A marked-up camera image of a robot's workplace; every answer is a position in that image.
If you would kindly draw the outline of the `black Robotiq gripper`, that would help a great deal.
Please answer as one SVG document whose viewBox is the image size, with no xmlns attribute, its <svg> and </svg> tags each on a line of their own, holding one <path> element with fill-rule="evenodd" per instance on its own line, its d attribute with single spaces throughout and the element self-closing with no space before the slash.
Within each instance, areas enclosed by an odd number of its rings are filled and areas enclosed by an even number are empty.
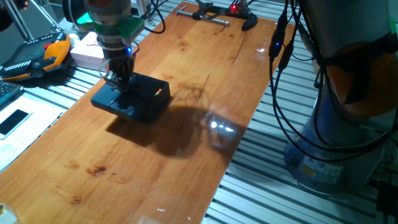
<svg viewBox="0 0 398 224">
<path fill-rule="evenodd" d="M 109 64 L 109 72 L 104 76 L 104 80 L 121 92 L 128 91 L 131 79 L 134 76 L 136 59 L 134 47 L 127 46 L 117 50 L 105 49 L 103 52 Z"/>
</svg>

